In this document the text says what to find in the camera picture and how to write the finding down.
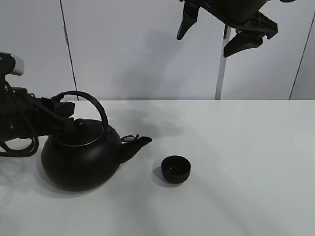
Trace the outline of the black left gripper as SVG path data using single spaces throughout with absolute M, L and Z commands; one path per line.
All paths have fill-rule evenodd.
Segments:
M 36 98 L 25 88 L 11 87 L 0 76 L 0 141 L 45 135 L 65 136 L 74 130 L 75 104 L 57 96 Z

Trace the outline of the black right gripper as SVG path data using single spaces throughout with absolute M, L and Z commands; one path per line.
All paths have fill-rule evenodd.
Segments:
M 197 22 L 199 9 L 203 8 L 229 27 L 243 31 L 224 47 L 225 58 L 243 50 L 258 48 L 263 43 L 259 33 L 268 39 L 278 33 L 277 23 L 259 12 L 266 3 L 265 0 L 186 0 L 177 40 L 182 40 Z

